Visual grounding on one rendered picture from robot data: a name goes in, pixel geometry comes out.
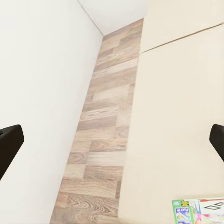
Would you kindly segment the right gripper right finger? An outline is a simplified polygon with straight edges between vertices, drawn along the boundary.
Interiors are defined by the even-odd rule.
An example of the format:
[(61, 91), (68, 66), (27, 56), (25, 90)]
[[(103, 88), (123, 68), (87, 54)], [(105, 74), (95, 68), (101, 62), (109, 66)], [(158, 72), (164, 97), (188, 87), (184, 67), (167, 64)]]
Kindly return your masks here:
[(224, 162), (224, 126), (213, 124), (209, 141)]

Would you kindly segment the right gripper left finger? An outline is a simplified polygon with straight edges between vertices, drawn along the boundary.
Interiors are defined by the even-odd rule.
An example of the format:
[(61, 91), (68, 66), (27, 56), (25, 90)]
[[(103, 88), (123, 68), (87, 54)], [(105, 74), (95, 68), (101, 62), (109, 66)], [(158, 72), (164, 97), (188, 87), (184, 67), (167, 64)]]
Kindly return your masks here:
[(0, 129), (0, 180), (24, 143), (20, 124)]

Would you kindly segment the board game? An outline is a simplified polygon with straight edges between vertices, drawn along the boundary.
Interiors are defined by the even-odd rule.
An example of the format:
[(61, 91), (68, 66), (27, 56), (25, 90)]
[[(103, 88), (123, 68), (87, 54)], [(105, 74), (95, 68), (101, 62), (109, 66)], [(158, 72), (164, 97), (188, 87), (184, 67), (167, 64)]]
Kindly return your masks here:
[(175, 224), (224, 224), (224, 197), (172, 200)]

